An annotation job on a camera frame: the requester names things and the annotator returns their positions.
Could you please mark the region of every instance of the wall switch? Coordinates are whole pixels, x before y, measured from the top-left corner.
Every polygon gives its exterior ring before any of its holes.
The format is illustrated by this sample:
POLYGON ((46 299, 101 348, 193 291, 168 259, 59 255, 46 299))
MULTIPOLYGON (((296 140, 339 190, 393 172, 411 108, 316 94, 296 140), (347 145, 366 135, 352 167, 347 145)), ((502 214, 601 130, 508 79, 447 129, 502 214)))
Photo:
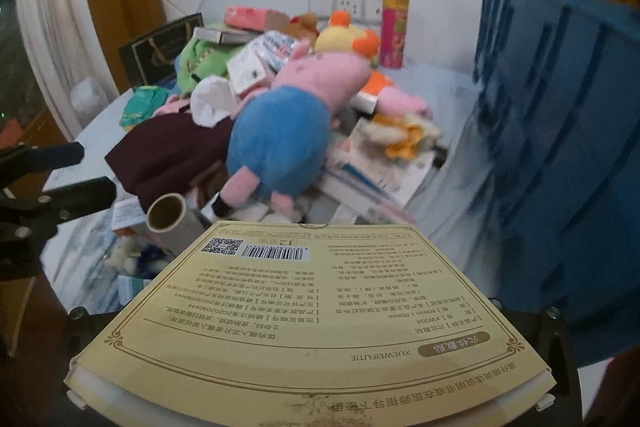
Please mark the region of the wall switch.
POLYGON ((362 20, 362 0, 337 0, 336 9, 345 10, 354 22, 362 20))
POLYGON ((364 0, 363 20, 372 24, 382 22, 382 0, 364 0))
POLYGON ((309 0, 309 11, 315 13, 320 20, 331 17, 334 7, 335 0, 309 0))

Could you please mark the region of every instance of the white plush toy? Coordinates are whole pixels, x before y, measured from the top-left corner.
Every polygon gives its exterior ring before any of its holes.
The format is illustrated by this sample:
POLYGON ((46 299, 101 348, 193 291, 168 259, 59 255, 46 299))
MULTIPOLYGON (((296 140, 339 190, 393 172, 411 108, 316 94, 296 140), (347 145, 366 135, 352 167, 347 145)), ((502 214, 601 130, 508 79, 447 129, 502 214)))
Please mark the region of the white plush toy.
POLYGON ((118 238, 111 257, 104 261, 104 265, 115 268, 120 275, 135 275, 138 271, 136 257, 140 255, 140 245, 135 237, 125 235, 118 238))

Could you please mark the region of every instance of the white cloth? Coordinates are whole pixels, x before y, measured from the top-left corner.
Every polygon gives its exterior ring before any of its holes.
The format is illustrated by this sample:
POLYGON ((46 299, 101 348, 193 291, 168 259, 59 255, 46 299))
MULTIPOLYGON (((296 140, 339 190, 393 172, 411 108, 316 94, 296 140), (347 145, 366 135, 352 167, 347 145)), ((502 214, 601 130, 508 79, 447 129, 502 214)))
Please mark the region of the white cloth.
POLYGON ((219 121, 235 113, 238 97, 226 78, 212 74, 201 80, 191 93, 193 122, 202 127, 215 127, 219 121))

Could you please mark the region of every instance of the teal fabric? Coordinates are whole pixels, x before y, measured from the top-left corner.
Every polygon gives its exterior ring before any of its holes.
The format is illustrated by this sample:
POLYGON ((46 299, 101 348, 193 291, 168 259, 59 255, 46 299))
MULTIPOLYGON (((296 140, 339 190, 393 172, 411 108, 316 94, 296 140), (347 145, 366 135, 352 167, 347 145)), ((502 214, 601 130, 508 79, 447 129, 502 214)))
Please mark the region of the teal fabric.
POLYGON ((169 91, 164 87, 142 86, 136 89, 124 108, 120 126, 126 130, 133 129, 147 118, 151 118, 156 109, 162 107, 169 91))

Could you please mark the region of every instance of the dark red cloth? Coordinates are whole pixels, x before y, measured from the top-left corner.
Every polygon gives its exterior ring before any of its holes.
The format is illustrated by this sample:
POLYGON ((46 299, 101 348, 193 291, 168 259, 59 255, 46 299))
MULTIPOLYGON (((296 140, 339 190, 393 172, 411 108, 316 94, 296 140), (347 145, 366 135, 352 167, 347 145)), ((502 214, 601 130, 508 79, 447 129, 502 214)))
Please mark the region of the dark red cloth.
POLYGON ((104 159, 146 212, 160 196, 184 194, 196 176, 225 162, 232 127, 230 118, 210 129, 190 114, 161 114, 135 126, 104 159))

